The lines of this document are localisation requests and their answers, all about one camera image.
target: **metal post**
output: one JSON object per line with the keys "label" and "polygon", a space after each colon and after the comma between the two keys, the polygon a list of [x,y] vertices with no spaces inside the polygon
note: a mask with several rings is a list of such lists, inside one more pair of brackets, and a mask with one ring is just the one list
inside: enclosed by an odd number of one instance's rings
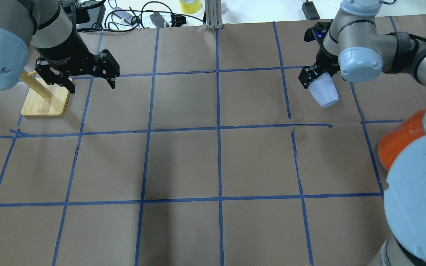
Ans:
{"label": "metal post", "polygon": [[221,0],[205,0],[206,29],[223,28]]}

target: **black connector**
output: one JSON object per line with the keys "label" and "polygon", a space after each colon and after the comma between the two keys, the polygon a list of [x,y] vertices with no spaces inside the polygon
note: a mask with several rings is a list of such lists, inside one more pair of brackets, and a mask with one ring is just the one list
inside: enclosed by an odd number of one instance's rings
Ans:
{"label": "black connector", "polygon": [[305,17],[307,20],[319,20],[320,15],[318,14],[317,9],[315,8],[315,5],[313,2],[306,1],[302,4],[302,10],[303,14],[305,14]]}

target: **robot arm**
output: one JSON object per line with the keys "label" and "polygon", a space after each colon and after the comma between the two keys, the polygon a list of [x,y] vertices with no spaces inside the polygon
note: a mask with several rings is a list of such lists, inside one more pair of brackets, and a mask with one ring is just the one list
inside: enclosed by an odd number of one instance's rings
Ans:
{"label": "robot arm", "polygon": [[305,41],[317,40],[321,48],[315,65],[304,67],[299,76],[304,88],[338,71],[355,83],[381,72],[408,73],[426,86],[426,38],[406,32],[378,35],[374,17],[381,5],[381,0],[344,0],[333,22],[307,30]]}
{"label": "robot arm", "polygon": [[35,70],[47,84],[74,93],[69,76],[90,74],[115,88],[119,64],[108,50],[88,50],[57,0],[0,0],[0,91],[18,82],[29,44],[41,54]]}

